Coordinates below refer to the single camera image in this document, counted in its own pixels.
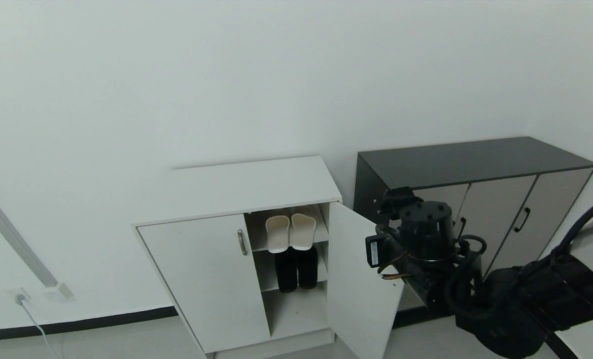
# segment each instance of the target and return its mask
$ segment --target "metal handle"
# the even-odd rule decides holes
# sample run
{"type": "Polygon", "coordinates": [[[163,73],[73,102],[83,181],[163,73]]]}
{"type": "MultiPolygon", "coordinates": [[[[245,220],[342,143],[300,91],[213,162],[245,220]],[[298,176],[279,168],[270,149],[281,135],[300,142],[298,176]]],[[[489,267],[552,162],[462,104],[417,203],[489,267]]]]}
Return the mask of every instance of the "metal handle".
{"type": "Polygon", "coordinates": [[[531,214],[531,209],[529,209],[529,207],[525,207],[525,212],[527,212],[527,215],[525,216],[525,220],[522,221],[522,225],[520,227],[515,227],[513,229],[514,232],[520,232],[522,230],[522,227],[525,226],[525,223],[527,223],[527,218],[529,218],[529,215],[531,214]]]}
{"type": "Polygon", "coordinates": [[[246,250],[246,243],[244,242],[244,232],[241,229],[237,230],[237,236],[239,236],[239,245],[241,247],[241,254],[248,255],[248,251],[246,250]]]}
{"type": "Polygon", "coordinates": [[[465,217],[461,217],[460,222],[462,223],[462,225],[460,227],[460,233],[458,234],[458,237],[456,237],[456,240],[458,240],[460,238],[460,236],[462,236],[462,232],[463,232],[463,230],[465,230],[465,225],[467,224],[467,220],[465,219],[465,217]]]}

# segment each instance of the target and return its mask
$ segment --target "cabinet top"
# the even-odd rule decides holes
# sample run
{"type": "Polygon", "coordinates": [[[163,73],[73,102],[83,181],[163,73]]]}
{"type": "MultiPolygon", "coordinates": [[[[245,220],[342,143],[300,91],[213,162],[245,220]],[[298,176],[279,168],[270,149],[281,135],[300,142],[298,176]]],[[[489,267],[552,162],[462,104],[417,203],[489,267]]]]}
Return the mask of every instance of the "cabinet top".
{"type": "Polygon", "coordinates": [[[133,225],[341,200],[320,156],[171,170],[131,197],[133,225]]]}
{"type": "Polygon", "coordinates": [[[359,152],[388,188],[428,188],[593,167],[532,137],[359,152]]]}

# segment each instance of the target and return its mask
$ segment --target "black baseboard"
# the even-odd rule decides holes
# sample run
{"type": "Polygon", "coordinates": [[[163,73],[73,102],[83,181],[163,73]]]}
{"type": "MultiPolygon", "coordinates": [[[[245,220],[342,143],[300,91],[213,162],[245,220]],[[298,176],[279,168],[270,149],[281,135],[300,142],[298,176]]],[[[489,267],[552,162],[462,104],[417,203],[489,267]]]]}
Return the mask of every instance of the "black baseboard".
{"type": "MultiPolygon", "coordinates": [[[[175,307],[166,307],[159,309],[151,309],[150,311],[118,314],[116,316],[107,316],[102,318],[92,318],[89,320],[71,321],[66,323],[55,323],[43,325],[42,329],[46,334],[59,334],[67,332],[77,332],[79,330],[97,329],[105,327],[113,327],[115,325],[124,325],[130,323],[139,323],[141,321],[159,320],[161,318],[169,318],[177,316],[175,307]]],[[[427,310],[426,307],[417,307],[399,311],[394,318],[394,325],[392,329],[407,327],[426,321],[437,320],[445,318],[433,314],[427,310]]],[[[14,339],[23,337],[40,336],[41,333],[36,327],[19,327],[0,329],[1,339],[14,339]]],[[[546,340],[547,345],[553,350],[560,359],[579,359],[574,352],[556,335],[551,334],[546,340]]]]}
{"type": "MultiPolygon", "coordinates": [[[[399,311],[396,313],[392,329],[407,327],[409,325],[433,321],[440,318],[446,318],[446,316],[433,314],[427,310],[427,307],[406,309],[405,311],[399,311]]],[[[547,337],[545,343],[547,343],[549,348],[551,348],[551,350],[556,355],[558,355],[560,359],[579,359],[577,355],[565,344],[565,342],[562,341],[555,333],[547,337]]]]}
{"type": "Polygon", "coordinates": [[[416,307],[399,311],[394,317],[394,324],[392,329],[407,327],[408,325],[414,325],[418,323],[424,323],[426,321],[433,321],[439,318],[445,318],[427,310],[427,307],[416,307]]]}
{"type": "MultiPolygon", "coordinates": [[[[169,318],[177,315],[178,314],[176,312],[175,307],[166,307],[159,309],[151,309],[150,311],[143,311],[137,313],[117,314],[116,316],[92,318],[89,320],[47,324],[43,325],[42,329],[44,329],[44,332],[46,332],[46,334],[59,334],[67,332],[77,332],[79,330],[113,327],[115,325],[139,323],[140,321],[159,320],[161,318],[169,318]]],[[[0,329],[0,340],[33,336],[41,336],[41,333],[36,327],[0,329]]]]}

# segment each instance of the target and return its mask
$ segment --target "white shoe cabinet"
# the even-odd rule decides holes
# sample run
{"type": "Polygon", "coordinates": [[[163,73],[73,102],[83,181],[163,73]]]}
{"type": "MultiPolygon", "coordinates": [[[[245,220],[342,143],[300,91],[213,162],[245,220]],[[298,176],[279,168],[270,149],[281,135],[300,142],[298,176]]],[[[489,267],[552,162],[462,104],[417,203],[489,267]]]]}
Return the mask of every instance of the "white shoe cabinet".
{"type": "Polygon", "coordinates": [[[321,157],[170,171],[133,227],[191,334],[197,358],[259,359],[332,343],[383,357],[404,283],[369,268],[374,223],[341,204],[321,157]],[[316,288],[278,291],[270,209],[317,209],[316,288]]]}

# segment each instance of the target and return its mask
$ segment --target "dark gray cabinet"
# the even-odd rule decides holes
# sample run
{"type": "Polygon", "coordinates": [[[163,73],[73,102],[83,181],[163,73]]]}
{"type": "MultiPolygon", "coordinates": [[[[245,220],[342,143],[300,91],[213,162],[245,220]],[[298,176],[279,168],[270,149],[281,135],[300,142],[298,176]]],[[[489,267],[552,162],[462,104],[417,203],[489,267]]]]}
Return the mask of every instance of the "dark gray cabinet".
{"type": "MultiPolygon", "coordinates": [[[[538,259],[592,172],[593,162],[532,137],[359,152],[354,211],[388,223],[374,200],[402,186],[446,202],[456,234],[487,242],[485,274],[538,259]]],[[[406,291],[399,310],[422,305],[406,291]]]]}

